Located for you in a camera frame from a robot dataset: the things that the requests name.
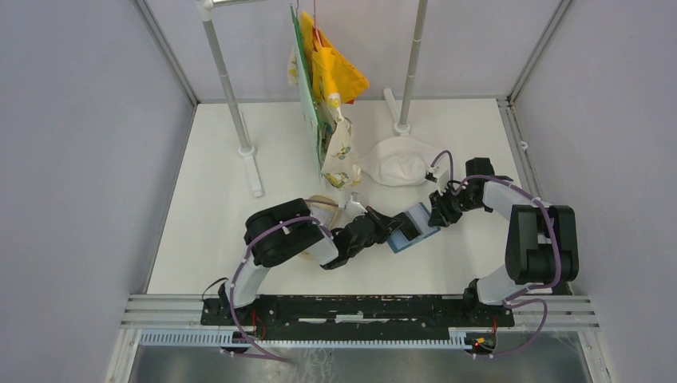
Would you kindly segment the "blue leather card holder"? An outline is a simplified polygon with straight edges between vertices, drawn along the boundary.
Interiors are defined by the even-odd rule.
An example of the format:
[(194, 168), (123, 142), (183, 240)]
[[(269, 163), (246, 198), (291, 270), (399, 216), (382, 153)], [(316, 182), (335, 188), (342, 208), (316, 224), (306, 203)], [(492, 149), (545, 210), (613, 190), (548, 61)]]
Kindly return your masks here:
[(387, 239), (387, 243), (394, 254), (400, 253), (430, 236), (438, 233), (441, 228), (428, 224), (431, 214), (429, 209), (418, 203), (395, 216), (401, 225)]

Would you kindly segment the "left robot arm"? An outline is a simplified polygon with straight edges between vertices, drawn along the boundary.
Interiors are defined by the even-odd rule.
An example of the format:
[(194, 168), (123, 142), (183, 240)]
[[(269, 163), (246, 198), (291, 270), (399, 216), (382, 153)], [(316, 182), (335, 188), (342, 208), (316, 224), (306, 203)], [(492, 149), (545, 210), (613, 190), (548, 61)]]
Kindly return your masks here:
[(305, 252), (324, 270), (342, 267), (362, 250), (388, 243), (393, 252), (422, 235), (409, 212), (384, 215), (354, 198), (341, 208), (354, 218), (344, 227), (330, 229), (312, 214), (310, 205), (332, 203), (293, 199), (250, 216), (246, 223), (246, 249), (234, 275), (219, 288), (220, 314), (232, 325), (245, 323), (251, 304), (269, 270)]

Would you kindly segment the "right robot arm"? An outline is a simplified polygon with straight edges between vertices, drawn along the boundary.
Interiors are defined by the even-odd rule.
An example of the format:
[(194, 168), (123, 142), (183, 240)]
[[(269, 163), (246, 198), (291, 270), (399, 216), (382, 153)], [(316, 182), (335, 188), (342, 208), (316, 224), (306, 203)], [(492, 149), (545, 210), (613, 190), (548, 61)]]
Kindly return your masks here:
[(490, 159), (475, 157), (465, 164), (466, 176), (454, 180), (449, 169), (431, 164), (426, 179), (436, 184), (430, 196), (431, 227), (449, 227), (469, 211), (495, 212), (509, 224), (502, 266), (469, 284), (461, 316), (480, 326), (503, 305), (530, 291), (571, 282), (580, 262), (576, 215), (565, 205), (552, 205), (529, 194), (508, 176), (498, 176)]

